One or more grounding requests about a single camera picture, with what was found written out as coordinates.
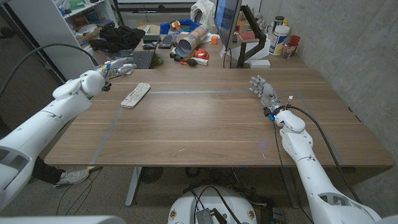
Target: white sneaker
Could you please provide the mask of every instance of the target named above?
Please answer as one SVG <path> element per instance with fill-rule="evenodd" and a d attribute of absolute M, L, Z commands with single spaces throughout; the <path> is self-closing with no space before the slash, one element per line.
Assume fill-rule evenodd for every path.
<path fill-rule="evenodd" d="M 80 184 L 87 179 L 90 174 L 89 170 L 83 169 L 78 171 L 66 171 L 61 174 L 60 181 L 53 186 L 57 188 L 59 185 Z"/>

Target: desk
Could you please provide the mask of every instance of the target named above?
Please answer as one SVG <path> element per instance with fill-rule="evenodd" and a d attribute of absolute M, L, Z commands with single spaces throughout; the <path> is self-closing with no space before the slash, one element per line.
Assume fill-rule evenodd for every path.
<path fill-rule="evenodd" d="M 257 95 L 247 91 L 252 76 L 261 75 L 292 104 L 319 121 L 339 163 L 344 167 L 390 167 L 392 157 L 360 123 L 329 84 L 298 55 L 267 56 L 270 69 L 222 69 L 219 49 L 209 66 L 188 67 L 157 49 L 164 64 L 112 80 L 111 91 L 94 97 L 45 158 L 48 164 L 86 166 L 280 167 L 273 124 L 265 118 Z M 138 83 L 150 92 L 135 108 L 120 102 Z M 335 166 L 316 126 L 303 114 L 323 166 Z M 284 165 L 294 166 L 284 151 Z"/>

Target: white bottle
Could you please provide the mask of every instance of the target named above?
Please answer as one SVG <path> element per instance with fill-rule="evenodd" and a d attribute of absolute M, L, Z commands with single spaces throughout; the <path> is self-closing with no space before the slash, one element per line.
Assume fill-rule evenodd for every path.
<path fill-rule="evenodd" d="M 271 40 L 271 46 L 269 47 L 269 53 L 271 55 L 280 55 L 284 41 L 289 33 L 290 27 L 288 26 L 276 26 L 274 36 Z"/>

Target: table leg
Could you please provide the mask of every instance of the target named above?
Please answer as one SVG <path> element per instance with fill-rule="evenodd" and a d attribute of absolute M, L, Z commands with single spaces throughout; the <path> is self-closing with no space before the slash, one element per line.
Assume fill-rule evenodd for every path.
<path fill-rule="evenodd" d="M 290 203 L 293 208 L 300 208 L 299 200 L 297 198 L 297 190 L 293 182 L 292 173 L 289 171 L 290 168 L 280 168 L 280 173 L 286 185 L 286 191 L 290 198 Z"/>
<path fill-rule="evenodd" d="M 141 169 L 142 169 L 142 167 L 135 167 L 134 170 L 132 171 L 130 187 L 129 187 L 129 191 L 127 192 L 127 197 L 126 197 L 126 202 L 125 202 L 127 207 L 130 207 L 134 200 L 134 195 L 136 194 L 136 189 L 137 189 Z"/>

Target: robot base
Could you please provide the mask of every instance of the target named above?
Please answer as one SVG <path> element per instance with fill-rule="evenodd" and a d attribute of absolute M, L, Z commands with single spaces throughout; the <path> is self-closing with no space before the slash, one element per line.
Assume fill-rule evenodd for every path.
<path fill-rule="evenodd" d="M 197 196 L 200 195 L 201 191 L 207 186 L 201 186 L 193 189 Z M 227 189 L 225 187 L 215 186 L 220 194 L 223 196 L 225 202 L 228 204 L 230 209 L 235 214 L 236 218 L 243 224 L 256 224 L 257 219 L 254 214 L 253 207 L 251 204 L 240 194 L 233 190 Z M 225 207 L 223 201 L 218 196 L 217 192 L 213 188 L 208 188 L 200 197 L 200 202 L 202 202 L 204 208 L 209 208 L 210 210 L 216 208 L 217 211 L 225 217 L 227 223 L 236 223 L 232 215 L 229 213 Z M 198 209 L 203 210 L 201 203 L 198 202 Z M 191 224 L 193 223 L 193 210 L 195 209 L 195 196 L 191 192 L 183 194 L 179 199 L 177 199 L 172 205 L 169 213 L 168 224 Z M 214 224 L 219 223 L 215 216 L 211 216 Z"/>

